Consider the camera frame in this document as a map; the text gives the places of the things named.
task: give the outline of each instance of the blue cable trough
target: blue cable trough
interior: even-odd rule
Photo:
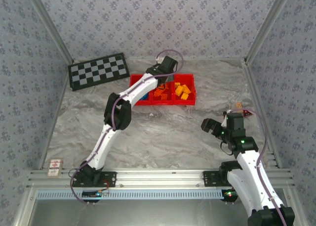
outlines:
[[[81,198],[82,190],[75,190]],[[70,190],[39,190],[37,200],[75,200]],[[222,190],[110,190],[102,197],[85,197],[85,200],[179,200],[179,199],[224,199]]]

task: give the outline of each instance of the marble floor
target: marble floor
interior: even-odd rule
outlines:
[[[130,73],[144,73],[154,64],[127,60]],[[222,120],[223,111],[241,101],[252,107],[240,62],[186,61],[181,73],[193,73],[197,90],[195,106],[134,106],[129,127],[110,150],[106,168],[218,168],[233,160],[223,153],[220,141],[201,130],[205,118]],[[103,127],[109,94],[129,86],[129,78],[73,92],[68,86],[48,148],[52,157],[64,158],[64,167],[77,167],[90,154]],[[259,149],[263,139],[255,116],[245,119],[247,136]]]

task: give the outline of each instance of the checkerboard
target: checkerboard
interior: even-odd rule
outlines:
[[[73,91],[129,77],[123,53],[68,66]]]

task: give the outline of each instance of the patterned wallpaper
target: patterned wallpaper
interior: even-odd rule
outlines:
[[[37,168],[67,66],[29,0],[0,0],[0,225]]]
[[[316,0],[288,0],[252,70],[283,166],[316,225]]]
[[[245,57],[274,0],[42,0],[73,59]]]

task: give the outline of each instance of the red tray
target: red tray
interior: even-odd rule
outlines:
[[[132,86],[136,83],[143,74],[131,74],[129,86]],[[174,83],[178,82],[181,85],[187,85],[190,89],[191,93],[187,100],[181,100],[181,97],[175,94],[175,86]],[[150,91],[147,100],[140,100],[136,103],[136,105],[195,105],[196,103],[196,88],[194,85],[194,77],[193,74],[175,74],[174,81],[169,82],[169,89],[165,90],[163,93],[168,94],[167,100],[161,100],[160,96],[154,96],[154,91]]]

